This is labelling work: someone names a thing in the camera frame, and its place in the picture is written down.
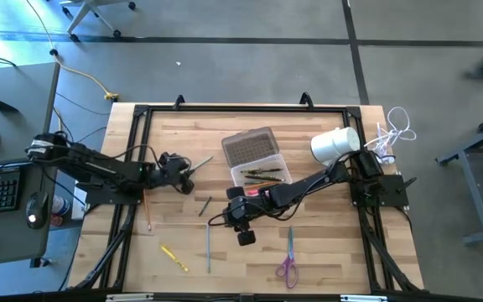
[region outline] scissors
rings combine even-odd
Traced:
[[[291,289],[298,282],[298,268],[295,266],[293,260],[293,229],[288,230],[288,255],[276,270],[275,274],[278,277],[284,277],[286,280],[286,287]]]

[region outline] wooden table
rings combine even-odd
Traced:
[[[129,103],[113,105],[101,150],[104,154],[119,154],[126,149],[134,106]],[[366,140],[373,139],[377,122],[385,126],[383,109],[380,106],[362,106],[361,113]],[[148,231],[143,206],[140,206],[133,228],[125,292],[369,292],[359,219],[356,208],[351,206],[346,184],[333,185],[307,196],[290,221],[276,221],[268,217],[252,221],[257,242],[249,246],[240,247],[232,229],[212,227],[211,273],[206,272],[205,224],[226,207],[225,189],[233,186],[221,140],[264,126],[273,130],[293,181],[297,181],[322,169],[311,155],[310,139],[343,127],[343,122],[339,114],[314,112],[153,114],[149,144],[156,153],[176,152],[189,157],[195,164],[211,155],[214,158],[193,174],[195,189],[190,195],[181,195],[170,187],[146,193],[153,230]],[[140,125],[138,140],[142,128],[143,125]],[[152,154],[148,151],[147,160],[151,161],[151,158]],[[395,171],[394,167],[388,167],[386,173]],[[213,197],[211,203],[205,214],[198,217],[209,196]],[[79,283],[104,252],[113,208],[99,206],[86,217],[71,269],[70,286]],[[382,208],[382,220],[389,253],[410,280],[422,288],[408,222],[402,213],[393,208]],[[286,289],[284,280],[275,276],[275,268],[287,254],[290,225],[294,228],[293,248],[299,269],[299,281],[294,289]],[[190,271],[184,273],[171,261],[160,250],[160,243],[169,247]],[[118,256],[114,257],[112,275],[117,271]],[[375,257],[375,263],[378,279],[383,284],[379,257]]]

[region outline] white cable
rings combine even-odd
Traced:
[[[37,17],[39,18],[39,21],[40,23],[42,24],[42,27],[44,28],[44,32],[46,32],[46,35],[48,35],[48,41],[49,41],[49,44],[51,45],[51,49],[55,49],[54,47],[54,43],[51,41],[51,36],[49,35],[49,32],[48,32],[48,29],[46,28],[46,25],[44,25],[44,21],[42,21],[42,18],[40,17],[39,13],[37,12],[36,9],[34,9],[33,5],[31,4],[31,2],[29,0],[25,0],[27,1],[27,3],[29,4],[29,6],[33,9],[34,13],[37,15]],[[57,63],[59,63],[59,65],[61,66],[61,68],[63,68],[64,70],[67,70],[67,71],[70,71],[70,72],[74,72],[78,75],[82,75],[82,76],[86,76],[88,77],[89,79],[93,80],[94,82],[96,82],[96,84],[98,84],[99,87],[102,88],[102,90],[106,93],[106,95],[104,96],[104,98],[106,100],[114,100],[114,99],[117,99],[120,94],[118,93],[113,93],[113,92],[109,92],[105,87],[104,85],[102,85],[99,80],[97,80],[94,76],[92,75],[89,75],[89,74],[86,74],[85,72],[81,72],[79,70],[75,70],[75,69],[72,69],[70,67],[66,67],[63,65],[63,63],[61,63],[59,61],[59,58],[57,57],[57,55],[52,55],[54,58],[55,58],[55,61],[57,61]]]
[[[402,129],[398,130],[396,126],[394,126],[394,123],[391,121],[391,114],[395,110],[401,110],[406,116],[406,119],[408,120],[408,125]],[[410,122],[409,122],[409,115],[408,112],[406,112],[405,109],[402,107],[394,107],[389,111],[387,114],[387,121],[389,125],[392,127],[391,131],[387,131],[383,128],[381,128],[380,124],[377,124],[377,138],[372,139],[370,142],[365,144],[365,147],[368,147],[370,144],[374,143],[374,146],[372,147],[372,151],[374,151],[381,160],[381,163],[383,164],[392,164],[394,163],[394,158],[389,156],[387,153],[389,146],[392,146],[399,138],[401,140],[408,140],[408,141],[413,141],[417,139],[417,134],[411,130],[410,127]],[[404,135],[407,135],[407,133],[411,133],[413,136],[412,137],[407,137]]]

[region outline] white cup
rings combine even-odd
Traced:
[[[352,127],[337,128],[312,138],[310,150],[321,164],[330,165],[341,154],[361,148],[359,135]]]

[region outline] floor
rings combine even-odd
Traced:
[[[483,244],[461,243],[480,230],[465,179],[458,164],[434,162],[483,122],[483,81],[460,77],[483,58],[483,0],[141,0],[135,12],[123,3],[101,10],[122,35],[144,38],[115,43],[88,15],[75,31],[80,44],[66,37],[69,20],[56,1],[32,3],[65,63],[98,76],[120,102],[183,94],[187,102],[295,103],[308,91],[319,104],[404,107],[418,139],[393,149],[402,173],[418,177],[408,195],[424,285],[483,298]],[[0,56],[19,65],[51,61],[42,32],[27,3],[0,1]],[[110,110],[101,89],[77,75],[61,71],[58,92]],[[106,125],[107,116],[60,96],[55,104],[76,140]],[[101,139],[85,142],[99,149]],[[78,233],[50,233],[53,267],[1,264],[0,294],[57,290]]]

